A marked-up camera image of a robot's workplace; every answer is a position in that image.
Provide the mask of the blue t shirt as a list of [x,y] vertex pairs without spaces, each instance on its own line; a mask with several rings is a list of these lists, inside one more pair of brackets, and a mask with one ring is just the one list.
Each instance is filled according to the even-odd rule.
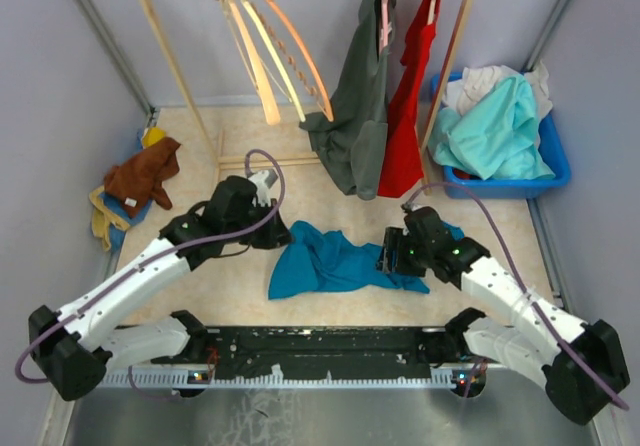
[[284,300],[303,293],[346,293],[366,286],[428,294],[418,277],[376,268],[382,247],[355,245],[340,230],[322,232],[306,221],[290,229],[293,241],[272,271],[267,297]]

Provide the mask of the orange wooden hanger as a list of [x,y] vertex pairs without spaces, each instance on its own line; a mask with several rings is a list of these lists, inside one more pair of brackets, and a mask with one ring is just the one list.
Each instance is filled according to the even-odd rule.
[[299,120],[306,115],[298,90],[293,85],[296,79],[302,90],[313,99],[320,112],[329,121],[334,120],[331,100],[319,69],[293,22],[275,0],[242,0],[257,27],[259,36],[266,41],[265,47],[278,70],[276,79],[269,75],[285,98],[294,106]]

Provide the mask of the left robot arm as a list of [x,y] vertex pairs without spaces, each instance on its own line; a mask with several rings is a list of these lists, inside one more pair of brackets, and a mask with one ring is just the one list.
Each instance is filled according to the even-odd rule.
[[257,250],[289,244],[281,201],[270,195],[281,180],[272,169],[227,177],[209,200],[172,219],[121,271],[58,310],[36,309],[28,319],[29,354],[46,382],[63,400],[74,401],[113,370],[149,361],[201,360],[208,331],[186,310],[142,326],[120,323],[205,262],[227,258],[229,244]]

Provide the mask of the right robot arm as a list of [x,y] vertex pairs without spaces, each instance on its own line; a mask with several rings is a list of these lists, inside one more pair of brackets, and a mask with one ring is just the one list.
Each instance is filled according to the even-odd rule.
[[619,399],[630,376],[610,324],[590,324],[521,287],[486,247],[456,238],[435,209],[410,204],[402,209],[404,225],[386,229],[378,268],[413,277],[433,272],[508,321],[501,325],[475,308],[459,313],[446,325],[454,359],[480,356],[502,364],[538,385],[578,425]]

